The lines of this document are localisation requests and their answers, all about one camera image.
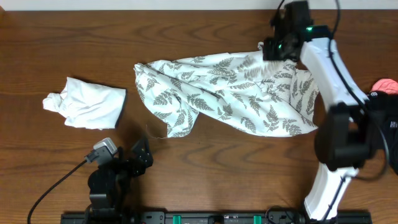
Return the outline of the white fern print dress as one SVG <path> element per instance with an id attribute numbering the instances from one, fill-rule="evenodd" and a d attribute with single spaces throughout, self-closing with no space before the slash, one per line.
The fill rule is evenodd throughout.
<path id="1" fill-rule="evenodd" d="M 265 61 L 261 50 L 134 66 L 137 92 L 167 136 L 187 136 L 200 114 L 242 132 L 292 137 L 316 129 L 318 87 L 291 60 Z"/>

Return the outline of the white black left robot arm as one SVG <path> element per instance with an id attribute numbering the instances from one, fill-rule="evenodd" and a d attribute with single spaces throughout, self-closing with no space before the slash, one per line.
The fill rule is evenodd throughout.
<path id="1" fill-rule="evenodd" d="M 139 223 L 140 215 L 125 205 L 132 192 L 132 180 L 145 174 L 153 165 L 148 139 L 143 136 L 125 156 L 111 138 L 105 138 L 93 146 L 85 156 L 88 163 L 97 162 L 98 169 L 88 179 L 91 201 L 90 211 L 85 212 L 84 223 Z"/>

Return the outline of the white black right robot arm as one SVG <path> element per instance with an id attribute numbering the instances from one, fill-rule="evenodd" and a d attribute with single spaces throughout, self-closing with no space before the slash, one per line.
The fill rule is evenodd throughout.
<path id="1" fill-rule="evenodd" d="M 264 60 L 293 60 L 306 66 L 326 111 L 314 139 L 317 174 L 294 222 L 371 223 L 369 212 L 340 212 L 338 205 L 352 180 L 379 180 L 388 169 L 382 113 L 369 108 L 368 96 L 343 63 L 334 40 L 337 29 L 316 26 L 307 1 L 281 2 L 270 25 L 274 36 L 264 41 Z"/>

